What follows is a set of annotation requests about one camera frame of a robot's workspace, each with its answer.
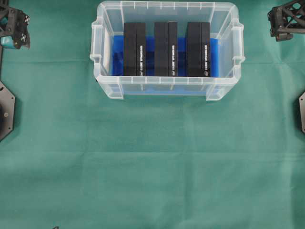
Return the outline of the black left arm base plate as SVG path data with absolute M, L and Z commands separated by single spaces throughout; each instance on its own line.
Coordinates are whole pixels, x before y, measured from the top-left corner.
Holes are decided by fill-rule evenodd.
M 2 141 L 14 127 L 15 96 L 0 83 L 0 140 Z

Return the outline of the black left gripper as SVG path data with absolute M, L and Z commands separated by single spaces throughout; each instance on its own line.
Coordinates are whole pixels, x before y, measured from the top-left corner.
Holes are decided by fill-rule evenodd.
M 0 7 L 0 45 L 6 49 L 30 48 L 28 25 L 30 17 L 22 10 Z

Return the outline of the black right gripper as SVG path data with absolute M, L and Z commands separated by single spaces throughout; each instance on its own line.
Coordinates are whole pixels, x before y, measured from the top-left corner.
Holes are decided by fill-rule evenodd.
M 305 1 L 292 0 L 273 7 L 267 14 L 270 36 L 277 42 L 288 41 L 294 34 L 305 34 Z

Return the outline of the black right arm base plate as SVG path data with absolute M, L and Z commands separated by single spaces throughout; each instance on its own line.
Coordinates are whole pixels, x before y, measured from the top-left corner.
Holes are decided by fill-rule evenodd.
M 305 92 L 299 97 L 302 132 L 305 133 Z

